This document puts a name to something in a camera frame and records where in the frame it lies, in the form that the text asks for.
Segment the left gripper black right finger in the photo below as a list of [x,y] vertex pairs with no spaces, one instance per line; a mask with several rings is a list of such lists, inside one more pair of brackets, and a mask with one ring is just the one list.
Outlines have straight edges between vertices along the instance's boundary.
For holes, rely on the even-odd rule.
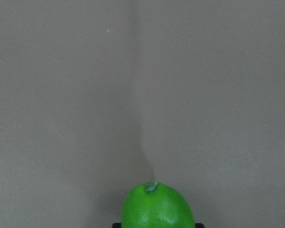
[[204,228],[204,225],[202,223],[196,223],[195,228]]

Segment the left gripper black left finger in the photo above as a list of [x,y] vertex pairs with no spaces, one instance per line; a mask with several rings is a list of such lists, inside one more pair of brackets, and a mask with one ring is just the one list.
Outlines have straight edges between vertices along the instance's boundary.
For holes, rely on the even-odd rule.
[[112,228],[121,228],[121,223],[113,223]]

